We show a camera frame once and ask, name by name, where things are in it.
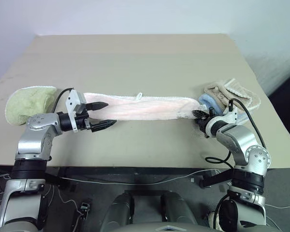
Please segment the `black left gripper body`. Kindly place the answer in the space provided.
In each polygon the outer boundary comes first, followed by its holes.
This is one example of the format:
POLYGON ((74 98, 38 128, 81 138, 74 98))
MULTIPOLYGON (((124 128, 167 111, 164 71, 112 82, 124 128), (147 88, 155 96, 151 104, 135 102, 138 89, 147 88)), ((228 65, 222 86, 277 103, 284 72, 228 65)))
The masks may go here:
POLYGON ((92 130, 93 125, 89 121, 89 114, 87 110, 83 110, 81 113, 76 114, 74 119, 78 130, 92 130))

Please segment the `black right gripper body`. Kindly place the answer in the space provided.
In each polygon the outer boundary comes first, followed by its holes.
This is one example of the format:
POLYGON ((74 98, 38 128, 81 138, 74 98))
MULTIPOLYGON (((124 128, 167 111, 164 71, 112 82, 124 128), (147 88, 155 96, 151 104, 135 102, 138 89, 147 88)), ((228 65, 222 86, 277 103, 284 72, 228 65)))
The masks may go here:
POLYGON ((204 133, 205 138, 209 138, 208 134, 206 133, 205 129, 208 122, 215 117, 215 110, 214 108, 210 108, 209 112, 207 113, 207 118, 196 118, 195 122, 199 126, 201 132, 204 133))

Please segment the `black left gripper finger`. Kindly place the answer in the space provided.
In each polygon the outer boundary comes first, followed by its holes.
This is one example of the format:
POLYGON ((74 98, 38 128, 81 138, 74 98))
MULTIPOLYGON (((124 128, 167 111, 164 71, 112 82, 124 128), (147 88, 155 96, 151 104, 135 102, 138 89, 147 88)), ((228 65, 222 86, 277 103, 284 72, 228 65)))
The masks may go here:
POLYGON ((91 132, 97 132, 97 131, 101 131, 101 130, 105 130, 107 128, 109 128, 110 126, 114 125, 115 123, 117 123, 116 120, 103 120, 100 121, 97 124, 91 124, 90 125, 90 130, 91 132))
POLYGON ((100 110, 100 109, 107 107, 107 106, 108 106, 108 104, 105 102, 101 102, 101 101, 91 102, 91 103, 86 104, 86 110, 87 111, 97 111, 97 110, 100 110))

